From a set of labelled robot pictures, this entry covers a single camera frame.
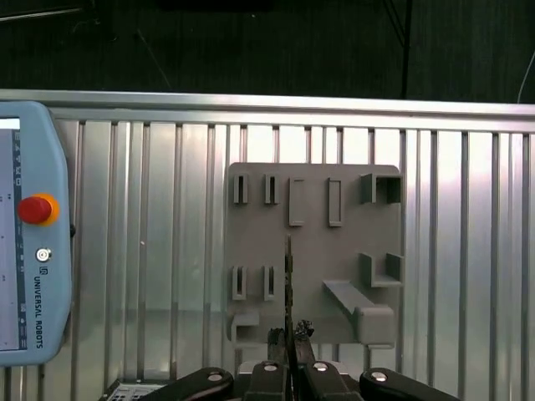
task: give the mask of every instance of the gray bracket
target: gray bracket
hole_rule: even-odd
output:
[[[404,281],[403,179],[388,165],[231,165],[225,264],[228,337],[265,343],[284,326],[284,242],[293,319],[317,343],[395,344]]]

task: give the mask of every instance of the dark wall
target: dark wall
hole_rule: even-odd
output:
[[[43,3],[60,2],[26,6]],[[402,51],[381,0],[273,0],[242,13],[107,4],[113,42],[84,14],[0,24],[0,87],[400,95]],[[405,0],[395,5],[403,18]],[[534,27],[533,0],[415,0],[408,97],[515,102]],[[522,101],[535,103],[535,70]]]

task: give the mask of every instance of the touchscreen display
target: touchscreen display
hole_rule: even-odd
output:
[[[17,119],[0,119],[0,352],[27,347],[18,129]]]

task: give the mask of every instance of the black pipe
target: black pipe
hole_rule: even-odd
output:
[[[14,13],[8,15],[0,15],[0,23],[10,23],[14,21],[21,21],[24,19],[37,19],[46,17],[55,17],[58,15],[81,13],[84,11],[82,7],[76,8],[52,8],[41,11],[30,11],[25,13]]]

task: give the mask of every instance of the red emergency stop button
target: red emergency stop button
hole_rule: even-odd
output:
[[[20,220],[28,224],[43,224],[53,214],[53,206],[47,199],[33,195],[22,199],[17,208]]]

